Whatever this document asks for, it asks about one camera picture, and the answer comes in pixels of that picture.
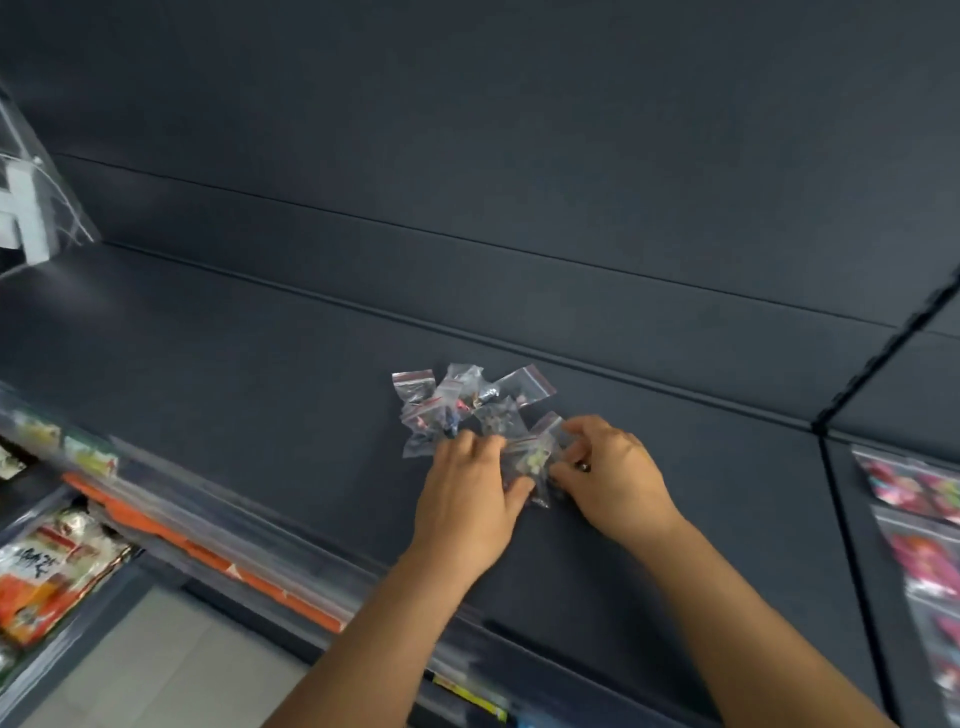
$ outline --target hand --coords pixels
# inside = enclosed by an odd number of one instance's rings
[[[579,439],[550,475],[601,533],[640,556],[685,522],[657,464],[634,435],[596,415],[568,420],[564,429]],[[589,472],[575,463],[589,464]]]
[[[505,443],[470,430],[440,442],[417,503],[408,552],[462,577],[467,589],[503,554],[534,488],[533,480],[522,477],[504,490],[500,451]]]

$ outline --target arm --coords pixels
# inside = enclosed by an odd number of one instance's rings
[[[401,728],[434,645],[464,595],[500,557],[533,489],[506,492],[499,437],[461,432],[437,447],[413,543],[264,728]]]
[[[551,475],[653,576],[726,725],[893,726],[681,516],[634,435],[594,416],[566,427],[579,439]]]

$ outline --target right hand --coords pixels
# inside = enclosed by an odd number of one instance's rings
[[[564,429],[578,440],[550,475],[597,530],[640,555],[685,523],[657,464],[634,435],[596,415],[568,420]],[[589,472],[576,463],[587,463]]]

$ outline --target left hand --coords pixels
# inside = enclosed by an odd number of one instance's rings
[[[466,588],[503,554],[534,488],[533,480],[521,477],[504,490],[505,444],[502,437],[478,437],[466,429],[440,442],[417,503],[408,553],[463,578]]]

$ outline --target forearm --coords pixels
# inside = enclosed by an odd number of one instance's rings
[[[265,728],[403,726],[469,586],[430,554],[405,554]]]
[[[671,604],[726,725],[892,725],[688,522],[630,551]]]

